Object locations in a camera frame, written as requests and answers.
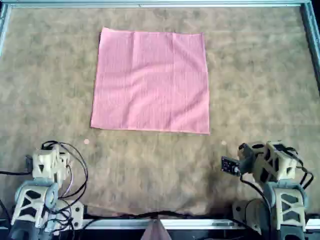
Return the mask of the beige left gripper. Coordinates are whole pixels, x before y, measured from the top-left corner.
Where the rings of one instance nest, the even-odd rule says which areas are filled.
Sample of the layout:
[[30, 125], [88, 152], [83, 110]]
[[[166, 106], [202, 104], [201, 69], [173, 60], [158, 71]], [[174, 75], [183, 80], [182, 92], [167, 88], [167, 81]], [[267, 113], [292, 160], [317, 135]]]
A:
[[71, 168], [72, 168], [71, 156], [68, 152], [59, 152], [57, 160], [57, 176], [58, 181], [63, 182], [68, 177], [71, 177]]

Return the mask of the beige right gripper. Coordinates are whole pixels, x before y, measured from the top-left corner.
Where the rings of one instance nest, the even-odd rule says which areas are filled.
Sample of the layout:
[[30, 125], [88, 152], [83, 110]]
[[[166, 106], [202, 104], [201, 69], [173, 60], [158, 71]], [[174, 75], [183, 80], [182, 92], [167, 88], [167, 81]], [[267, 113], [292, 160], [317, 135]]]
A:
[[270, 174], [266, 170], [266, 153], [265, 143], [242, 143], [237, 151], [237, 156], [240, 161], [240, 174], [252, 174], [256, 181], [267, 181]]

